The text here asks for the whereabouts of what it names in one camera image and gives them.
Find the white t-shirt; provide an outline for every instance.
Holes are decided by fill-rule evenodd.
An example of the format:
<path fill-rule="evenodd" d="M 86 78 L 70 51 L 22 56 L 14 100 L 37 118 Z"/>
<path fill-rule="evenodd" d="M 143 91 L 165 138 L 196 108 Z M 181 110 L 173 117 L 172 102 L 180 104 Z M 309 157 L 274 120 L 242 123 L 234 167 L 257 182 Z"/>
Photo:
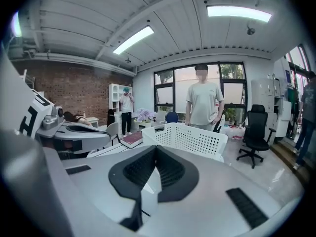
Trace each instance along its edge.
<path fill-rule="evenodd" d="M 215 100 L 223 101 L 219 86 L 212 82 L 195 83 L 189 87 L 187 101 L 192 103 L 191 124 L 208 125 L 217 115 Z"/>
<path fill-rule="evenodd" d="M 130 100 L 129 96 L 122 95 L 120 102 L 122 103 L 122 113 L 129 113 L 132 111 L 132 100 Z"/>

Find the white ceiling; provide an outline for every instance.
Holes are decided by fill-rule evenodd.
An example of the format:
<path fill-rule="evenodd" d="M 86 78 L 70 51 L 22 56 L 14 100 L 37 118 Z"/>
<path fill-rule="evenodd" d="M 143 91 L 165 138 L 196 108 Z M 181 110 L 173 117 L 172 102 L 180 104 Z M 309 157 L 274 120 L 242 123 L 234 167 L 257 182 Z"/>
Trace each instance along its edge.
<path fill-rule="evenodd" d="M 206 6 L 219 4 L 257 8 L 272 17 L 267 24 L 244 18 L 209 18 Z M 126 69 L 148 67 L 170 56 L 189 56 L 192 51 L 208 53 L 205 49 L 277 59 L 303 36 L 282 0 L 31 0 L 19 16 L 24 45 L 34 46 L 38 52 L 50 50 Z M 255 28 L 254 35 L 247 35 L 247 24 Z M 146 25 L 155 33 L 121 55 L 113 53 L 119 41 Z"/>

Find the window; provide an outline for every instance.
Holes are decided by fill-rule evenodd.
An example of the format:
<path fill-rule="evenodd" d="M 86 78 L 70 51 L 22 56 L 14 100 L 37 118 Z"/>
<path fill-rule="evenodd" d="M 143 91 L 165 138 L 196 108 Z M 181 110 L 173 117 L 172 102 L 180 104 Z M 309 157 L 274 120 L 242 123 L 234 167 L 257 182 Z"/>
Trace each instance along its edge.
<path fill-rule="evenodd" d="M 308 62 L 306 59 L 305 52 L 303 50 L 303 47 L 297 46 L 293 50 L 291 50 L 289 53 L 285 55 L 288 62 L 294 64 L 295 66 L 298 66 L 299 69 L 303 69 L 306 71 L 309 71 Z"/>
<path fill-rule="evenodd" d="M 173 112 L 172 106 L 158 106 L 157 111 Z"/>
<path fill-rule="evenodd" d="M 225 104 L 245 104 L 245 91 L 242 83 L 224 84 Z"/>
<path fill-rule="evenodd" d="M 225 124 L 242 124 L 245 117 L 244 108 L 224 108 L 223 114 L 225 114 Z"/>
<path fill-rule="evenodd" d="M 174 70 L 154 73 L 155 111 L 175 110 Z"/>
<path fill-rule="evenodd" d="M 224 95 L 225 123 L 242 124 L 246 118 L 247 84 L 243 65 L 238 63 L 220 64 L 222 91 Z"/>
<path fill-rule="evenodd" d="M 303 47 L 297 46 L 286 54 L 286 59 L 291 69 L 291 85 L 298 90 L 299 99 L 303 94 L 304 87 L 308 83 L 308 61 Z"/>
<path fill-rule="evenodd" d="M 165 70 L 155 74 L 155 85 L 173 82 L 173 71 Z"/>
<path fill-rule="evenodd" d="M 223 79 L 245 79 L 241 64 L 222 64 L 221 71 Z"/>
<path fill-rule="evenodd" d="M 164 88 L 157 88 L 156 93 L 156 103 L 157 104 L 172 104 L 172 86 L 171 87 L 164 87 Z"/>
<path fill-rule="evenodd" d="M 242 124 L 247 109 L 246 75 L 242 63 L 207 64 L 207 80 L 217 84 L 224 95 L 226 123 Z M 154 73 L 155 111 L 177 112 L 179 121 L 186 118 L 189 87 L 198 82 L 195 65 Z"/>

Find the window frame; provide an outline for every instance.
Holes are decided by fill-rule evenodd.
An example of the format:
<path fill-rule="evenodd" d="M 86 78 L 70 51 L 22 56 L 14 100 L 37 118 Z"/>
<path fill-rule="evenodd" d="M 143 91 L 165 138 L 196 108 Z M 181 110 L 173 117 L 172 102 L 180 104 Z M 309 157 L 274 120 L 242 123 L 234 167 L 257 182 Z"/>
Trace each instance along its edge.
<path fill-rule="evenodd" d="M 166 106 L 166 107 L 173 107 L 173 111 L 177 112 L 176 109 L 176 99 L 175 99 L 175 70 L 177 69 L 183 69 L 183 68 L 187 68 L 187 67 L 195 67 L 196 65 L 198 65 L 200 63 L 197 64 L 188 64 L 185 66 L 179 66 L 179 67 L 172 67 L 170 69 L 166 69 L 166 70 L 160 70 L 157 72 L 154 72 L 154 110 L 155 112 L 158 110 L 158 106 Z M 247 75 L 246 75 L 246 71 L 245 71 L 245 66 L 243 62 L 225 62 L 225 61 L 221 61 L 221 62 L 208 62 L 208 63 L 203 63 L 206 65 L 217 65 L 218 67 L 218 73 L 219 73 L 219 80 L 220 80 L 220 88 L 222 91 L 223 96 L 225 97 L 225 92 L 224 92 L 224 84 L 225 83 L 242 83 L 244 84 L 244 91 L 245 91 L 245 104 L 224 104 L 224 108 L 236 108 L 236 109 L 244 109 L 244 117 L 243 117 L 243 122 L 246 120 L 247 117 L 247 110 L 248 110 L 248 87 L 247 87 Z M 233 65 L 241 65 L 242 66 L 242 72 L 243 72 L 243 76 L 244 79 L 223 79 L 222 78 L 222 70 L 221 70 L 221 66 L 220 65 L 229 65 L 229 64 L 233 64 Z M 159 74 L 161 72 L 165 72 L 165 71 L 172 71 L 173 73 L 173 82 L 168 82 L 168 83 L 163 83 L 163 84 L 156 84 L 156 74 Z M 165 87 L 171 87 L 172 86 L 172 104 L 157 104 L 157 89 L 158 88 L 165 88 Z"/>
<path fill-rule="evenodd" d="M 173 81 L 156 85 L 156 74 L 159 74 L 161 72 L 171 71 L 171 70 L 172 70 Z M 175 103 L 176 92 L 175 92 L 175 81 L 174 80 L 175 79 L 174 79 L 174 69 L 173 68 L 154 72 L 154 110 L 155 110 L 155 112 L 157 112 L 158 106 L 173 107 L 173 111 L 175 111 L 175 109 L 176 109 L 176 103 Z M 168 88 L 168 87 L 172 87 L 172 104 L 157 104 L 157 89 Z"/>
<path fill-rule="evenodd" d="M 295 89 L 298 89 L 296 75 L 298 74 L 298 75 L 304 76 L 306 78 L 306 80 L 307 80 L 307 83 L 308 83 L 309 82 L 309 73 L 310 73 L 310 63 L 309 63 L 308 58 L 306 56 L 306 52 L 305 52 L 305 49 L 304 49 L 303 45 L 299 44 L 297 46 L 297 49 L 299 50 L 299 53 L 301 55 L 302 61 L 304 63 L 304 66 L 305 67 L 307 66 L 308 69 L 304 69 L 304 68 L 300 67 L 299 65 L 294 64 L 292 62 L 293 58 L 292 58 L 290 52 L 287 53 L 289 55 L 290 59 L 291 59 L 291 61 L 288 61 L 288 64 L 289 64 L 290 70 L 293 71 L 293 73 L 294 73 L 294 80 L 295 81 L 293 82 L 293 84 L 294 84 L 294 88 Z"/>

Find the fluorescent light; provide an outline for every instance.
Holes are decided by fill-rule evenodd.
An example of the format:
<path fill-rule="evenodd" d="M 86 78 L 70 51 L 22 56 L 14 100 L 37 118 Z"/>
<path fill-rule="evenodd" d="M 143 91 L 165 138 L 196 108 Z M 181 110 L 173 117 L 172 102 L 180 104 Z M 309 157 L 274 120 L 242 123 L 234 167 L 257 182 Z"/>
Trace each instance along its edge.
<path fill-rule="evenodd" d="M 19 23 L 19 12 L 18 11 L 13 15 L 13 18 L 12 18 L 12 21 L 11 21 L 11 29 L 12 29 L 13 35 L 15 37 L 21 37 L 22 36 L 20 23 Z"/>
<path fill-rule="evenodd" d="M 153 33 L 154 31 L 149 26 L 147 26 L 144 29 L 140 30 L 138 33 L 134 34 L 128 40 L 126 40 L 117 49 L 115 49 L 113 53 L 120 54 L 124 52 L 125 50 L 127 50 L 129 47 L 133 46 L 138 41 L 142 40 L 143 38 Z"/>
<path fill-rule="evenodd" d="M 271 18 L 271 14 L 268 14 L 266 12 L 237 6 L 208 6 L 207 12 L 209 17 L 244 17 L 257 19 L 264 22 L 268 22 Z"/>

